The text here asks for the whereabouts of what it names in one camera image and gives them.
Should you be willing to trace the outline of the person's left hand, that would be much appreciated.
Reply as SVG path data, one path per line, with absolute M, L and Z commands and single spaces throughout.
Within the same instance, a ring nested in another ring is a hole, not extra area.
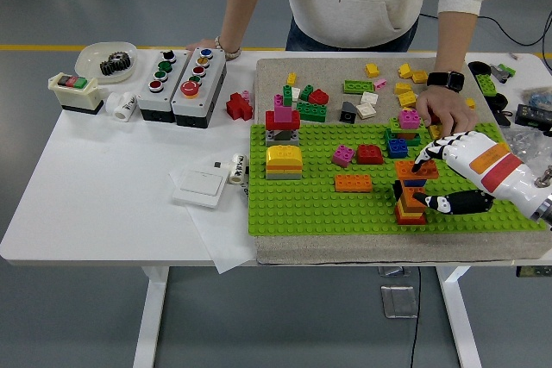
M 440 120 L 441 137 L 474 130 L 478 122 L 477 114 L 460 94 L 441 86 L 429 86 L 423 91 L 416 109 L 425 125 L 431 124 L 431 114 Z

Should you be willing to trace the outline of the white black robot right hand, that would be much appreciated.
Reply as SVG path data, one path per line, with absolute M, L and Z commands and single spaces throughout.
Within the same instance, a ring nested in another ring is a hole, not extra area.
M 537 176 L 521 159 L 485 134 L 470 131 L 434 140 L 417 156 L 412 170 L 418 172 L 430 159 L 445 161 L 477 189 L 444 196 L 416 192 L 413 197 L 425 206 L 466 215 L 487 212 L 500 199 L 512 202 L 533 221 L 551 223 L 551 189 L 538 185 Z

